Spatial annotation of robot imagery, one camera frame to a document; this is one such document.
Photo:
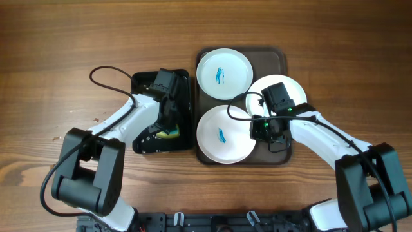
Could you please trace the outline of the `teal and yellow sponge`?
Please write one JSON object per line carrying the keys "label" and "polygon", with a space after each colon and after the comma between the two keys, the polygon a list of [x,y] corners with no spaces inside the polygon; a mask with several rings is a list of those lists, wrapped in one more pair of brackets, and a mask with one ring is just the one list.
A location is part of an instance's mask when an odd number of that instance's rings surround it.
{"label": "teal and yellow sponge", "polygon": [[180,136],[180,128],[176,125],[172,130],[158,132],[155,137],[157,139],[175,139]]}

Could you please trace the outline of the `white plate blue stain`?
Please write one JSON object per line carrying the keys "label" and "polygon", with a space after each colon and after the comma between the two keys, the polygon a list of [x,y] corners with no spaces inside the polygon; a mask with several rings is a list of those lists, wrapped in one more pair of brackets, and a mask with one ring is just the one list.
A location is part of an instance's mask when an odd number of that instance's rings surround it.
{"label": "white plate blue stain", "polygon": [[[307,97],[301,85],[294,79],[284,75],[267,75],[262,77],[252,84],[249,92],[261,93],[263,89],[281,82],[285,85],[289,97],[294,100],[295,105],[307,103]],[[250,116],[269,116],[266,105],[260,106],[259,100],[260,97],[258,95],[250,94],[246,96],[245,104],[247,113]]]}

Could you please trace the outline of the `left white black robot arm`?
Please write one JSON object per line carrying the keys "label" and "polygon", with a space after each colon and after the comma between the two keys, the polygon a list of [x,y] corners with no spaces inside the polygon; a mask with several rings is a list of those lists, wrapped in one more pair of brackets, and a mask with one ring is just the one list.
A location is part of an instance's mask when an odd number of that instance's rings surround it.
{"label": "left white black robot arm", "polygon": [[51,195],[112,231],[138,231],[136,208],[120,196],[126,148],[138,138],[170,133],[181,118],[180,91],[152,85],[129,94],[106,121],[88,130],[72,128],[65,135],[59,161],[45,177]]}

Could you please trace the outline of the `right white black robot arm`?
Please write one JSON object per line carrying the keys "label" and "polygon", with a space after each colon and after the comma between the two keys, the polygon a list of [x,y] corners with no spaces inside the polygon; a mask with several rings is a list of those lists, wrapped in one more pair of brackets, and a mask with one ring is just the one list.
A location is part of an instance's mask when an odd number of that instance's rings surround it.
{"label": "right white black robot arm", "polygon": [[284,136],[326,161],[334,170],[337,198],[310,206],[310,231],[397,230],[411,216],[411,192],[395,149],[372,145],[328,122],[308,106],[288,108],[275,116],[251,118],[252,135]]}

